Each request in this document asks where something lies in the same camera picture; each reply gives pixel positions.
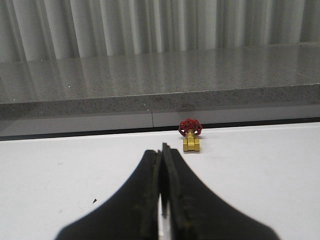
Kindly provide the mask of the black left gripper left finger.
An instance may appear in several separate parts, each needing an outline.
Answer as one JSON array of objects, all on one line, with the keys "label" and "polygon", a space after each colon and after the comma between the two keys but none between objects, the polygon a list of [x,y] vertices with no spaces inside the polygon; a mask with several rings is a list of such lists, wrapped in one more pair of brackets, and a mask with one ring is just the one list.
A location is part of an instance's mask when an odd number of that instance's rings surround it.
[{"label": "black left gripper left finger", "polygon": [[146,150],[122,187],[104,204],[63,228],[58,240],[157,240],[162,155]]}]

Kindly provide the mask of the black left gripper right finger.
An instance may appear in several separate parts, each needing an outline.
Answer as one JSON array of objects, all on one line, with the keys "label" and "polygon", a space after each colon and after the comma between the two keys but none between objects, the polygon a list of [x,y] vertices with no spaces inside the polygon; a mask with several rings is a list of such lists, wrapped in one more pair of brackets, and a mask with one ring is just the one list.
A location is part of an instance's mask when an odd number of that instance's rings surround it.
[{"label": "black left gripper right finger", "polygon": [[212,192],[177,149],[162,145],[159,189],[175,240],[277,240],[270,227]]}]

